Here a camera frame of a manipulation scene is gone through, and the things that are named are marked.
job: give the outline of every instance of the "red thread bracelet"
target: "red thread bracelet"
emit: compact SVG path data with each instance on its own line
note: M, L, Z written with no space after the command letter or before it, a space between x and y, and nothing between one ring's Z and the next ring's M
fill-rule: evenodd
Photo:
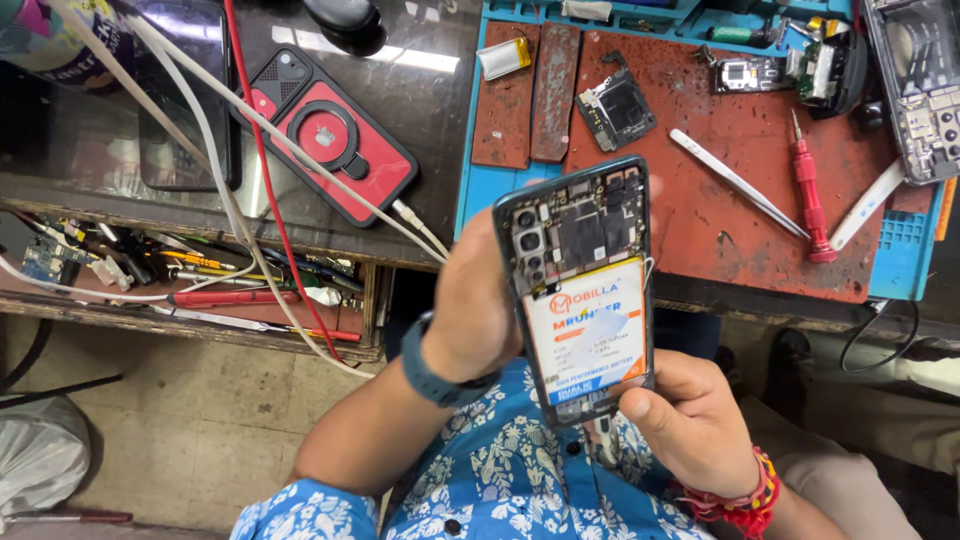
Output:
M747 497L725 499L706 491L700 491L677 482L684 490L678 501L689 503L693 517L713 522L723 520L740 529L747 538L761 539L763 531L773 519L773 507L780 496L780 477L767 454L754 446L754 454L760 471L760 482Z

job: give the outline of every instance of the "hand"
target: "hand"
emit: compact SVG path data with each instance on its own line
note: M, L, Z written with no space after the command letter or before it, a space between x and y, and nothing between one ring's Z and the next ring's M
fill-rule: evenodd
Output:
M620 411L683 484L727 499L760 482L753 445L730 385L716 364L657 349L657 391L631 388Z
M476 379L520 353L523 344L490 209L464 227L440 271L436 297L420 353L438 377L450 382Z

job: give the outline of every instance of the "white plastic bag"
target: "white plastic bag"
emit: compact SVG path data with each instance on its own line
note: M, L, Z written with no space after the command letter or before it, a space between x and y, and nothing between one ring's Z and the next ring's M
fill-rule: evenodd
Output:
M0 410L0 528L4 516L69 497L89 466L86 423L67 398Z

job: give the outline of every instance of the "apple logo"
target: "apple logo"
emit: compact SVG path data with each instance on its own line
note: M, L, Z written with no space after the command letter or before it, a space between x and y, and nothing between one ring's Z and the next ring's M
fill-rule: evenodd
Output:
M317 129L317 136L314 137L314 140L323 146L329 146L336 138L337 137L334 136L326 126L322 126Z

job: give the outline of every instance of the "black smartphone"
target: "black smartphone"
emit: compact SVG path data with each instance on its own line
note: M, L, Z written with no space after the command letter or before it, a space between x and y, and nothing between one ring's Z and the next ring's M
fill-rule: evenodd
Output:
M168 39L221 83L232 87L231 52L224 8L204 0L147 2L137 7ZM200 124L170 74L138 38L135 41L136 81L166 112L197 148L206 148ZM241 182L240 130L230 119L227 101L196 75L183 69L183 78L197 95L210 122L224 179L231 190ZM163 191L216 191L213 177L177 143L142 107L140 126L140 178Z
M607 161L501 197L497 242L540 407L553 427L616 412L618 383L654 383L649 176Z

